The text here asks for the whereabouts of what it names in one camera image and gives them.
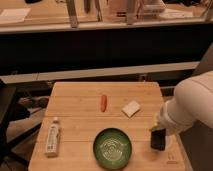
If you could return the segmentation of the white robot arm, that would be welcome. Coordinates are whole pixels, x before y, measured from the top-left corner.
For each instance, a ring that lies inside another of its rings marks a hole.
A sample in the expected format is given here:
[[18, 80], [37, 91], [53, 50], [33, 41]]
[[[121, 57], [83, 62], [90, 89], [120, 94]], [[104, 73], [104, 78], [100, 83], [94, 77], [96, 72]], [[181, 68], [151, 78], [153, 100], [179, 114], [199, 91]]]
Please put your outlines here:
[[196, 121], [213, 129], [213, 71], [179, 82], [153, 119], [150, 147], [158, 151], [165, 150], [167, 136], [188, 130]]

